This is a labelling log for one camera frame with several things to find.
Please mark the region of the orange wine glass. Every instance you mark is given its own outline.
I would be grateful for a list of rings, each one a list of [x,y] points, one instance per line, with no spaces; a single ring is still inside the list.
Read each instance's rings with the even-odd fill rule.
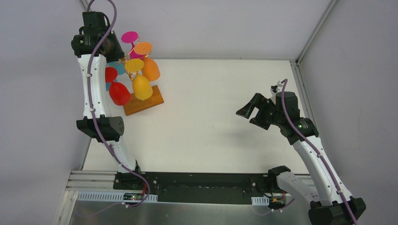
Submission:
[[[157,63],[149,57],[152,49],[152,44],[149,42],[138,42],[133,49],[137,58],[144,62],[144,66],[141,69],[142,75],[151,82],[158,80],[161,76]]]

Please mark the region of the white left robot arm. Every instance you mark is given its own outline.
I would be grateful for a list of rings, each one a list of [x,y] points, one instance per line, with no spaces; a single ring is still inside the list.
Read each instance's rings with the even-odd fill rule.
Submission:
[[[106,103],[106,64],[120,60],[124,53],[104,13],[83,12],[82,16],[84,25],[71,41],[84,86],[84,112],[76,121],[77,128],[107,148],[117,165],[116,184],[139,189],[145,179],[137,160],[128,153],[123,119],[113,117]]]

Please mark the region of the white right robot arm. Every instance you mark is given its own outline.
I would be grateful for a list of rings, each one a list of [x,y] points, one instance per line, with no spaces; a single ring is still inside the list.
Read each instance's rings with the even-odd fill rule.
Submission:
[[[353,225],[359,219],[366,204],[353,197],[330,165],[314,123],[300,116],[295,93],[278,92],[272,98],[256,93],[236,115],[265,130],[277,126],[303,160],[315,185],[309,187],[289,168],[279,166],[268,171],[270,191],[289,193],[304,207],[313,225]]]

